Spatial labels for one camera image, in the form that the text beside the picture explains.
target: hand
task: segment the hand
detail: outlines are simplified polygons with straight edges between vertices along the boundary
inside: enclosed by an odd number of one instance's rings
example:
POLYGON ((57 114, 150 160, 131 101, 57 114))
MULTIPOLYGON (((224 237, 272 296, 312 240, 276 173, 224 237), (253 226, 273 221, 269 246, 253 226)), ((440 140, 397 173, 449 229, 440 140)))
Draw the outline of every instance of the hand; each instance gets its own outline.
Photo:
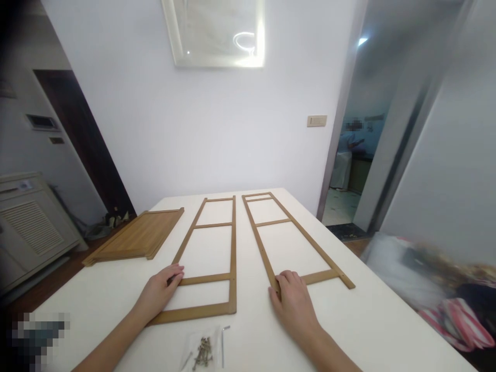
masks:
POLYGON ((281 301, 274 288, 269 287, 272 306, 286 331, 302 345, 321 329, 306 283, 296 272, 289 270, 275 278, 281 285, 281 301))
POLYGON ((183 269, 184 266, 179 266, 178 263, 175 263, 152 276, 146 283, 145 288, 143 288, 136 304, 133 306, 131 314, 146 324, 159 312, 164 310, 164 307, 171 300, 179 282, 184 276, 183 269), (167 285, 167 280, 174 275, 176 277, 170 285, 167 285))

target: floor mat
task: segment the floor mat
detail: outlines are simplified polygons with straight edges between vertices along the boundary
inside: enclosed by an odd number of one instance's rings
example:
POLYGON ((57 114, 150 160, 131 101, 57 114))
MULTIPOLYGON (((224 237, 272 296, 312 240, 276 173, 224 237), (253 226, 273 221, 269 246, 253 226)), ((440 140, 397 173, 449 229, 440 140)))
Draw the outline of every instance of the floor mat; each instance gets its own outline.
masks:
POLYGON ((367 233, 354 223, 326 226, 340 241, 366 238, 367 233))

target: dark wooden door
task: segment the dark wooden door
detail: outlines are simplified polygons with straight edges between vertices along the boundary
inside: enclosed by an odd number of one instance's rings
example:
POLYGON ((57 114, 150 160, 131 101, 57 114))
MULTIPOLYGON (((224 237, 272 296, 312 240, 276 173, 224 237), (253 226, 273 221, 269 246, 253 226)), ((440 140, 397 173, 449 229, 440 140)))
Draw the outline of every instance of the dark wooden door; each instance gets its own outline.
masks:
POLYGON ((109 213, 134 213, 126 188, 74 73, 34 70, 109 213))

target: person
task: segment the person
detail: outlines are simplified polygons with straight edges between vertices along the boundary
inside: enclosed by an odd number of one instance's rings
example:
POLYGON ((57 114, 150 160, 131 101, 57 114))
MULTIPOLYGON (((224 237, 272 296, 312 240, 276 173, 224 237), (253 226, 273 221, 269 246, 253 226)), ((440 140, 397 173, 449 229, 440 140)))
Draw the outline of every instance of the person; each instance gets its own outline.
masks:
POLYGON ((332 170, 330 187, 334 189, 348 189, 351 172, 351 149, 355 148, 364 139, 355 141, 355 134, 353 132, 343 132, 339 136, 339 143, 337 145, 336 159, 334 160, 334 168, 332 170))
MULTIPOLYGON (((115 329, 73 370, 74 372, 112 371, 127 348, 171 300, 184 276, 184 266, 167 266, 146 283, 136 304, 115 329)), ((288 334, 312 361, 318 371, 360 372, 320 326, 304 280, 294 271, 276 276, 281 286, 281 299, 269 287, 274 312, 288 334)))

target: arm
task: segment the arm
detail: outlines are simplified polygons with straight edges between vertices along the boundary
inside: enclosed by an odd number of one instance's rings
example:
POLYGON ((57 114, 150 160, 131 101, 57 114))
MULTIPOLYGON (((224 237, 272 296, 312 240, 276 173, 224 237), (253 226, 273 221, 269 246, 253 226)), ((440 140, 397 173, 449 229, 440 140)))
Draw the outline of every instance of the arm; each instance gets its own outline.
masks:
POLYGON ((73 372, 112 371, 141 330, 172 298, 184 276, 183 269, 184 266, 176 263, 152 276, 131 311, 73 372), (174 280, 167 285, 167 280, 174 275, 174 280))
POLYGON ((269 287, 275 314, 289 335, 321 372, 361 372, 320 326, 305 282, 294 271, 275 277, 281 285, 281 300, 269 287))
POLYGON ((359 145, 360 143, 362 143, 362 142, 365 142, 365 140, 364 140, 363 138, 362 138, 361 140, 359 140, 359 141, 356 141, 356 142, 350 143, 350 144, 348 145, 348 148, 351 150, 352 148, 354 148, 354 147, 358 146, 358 145, 359 145))

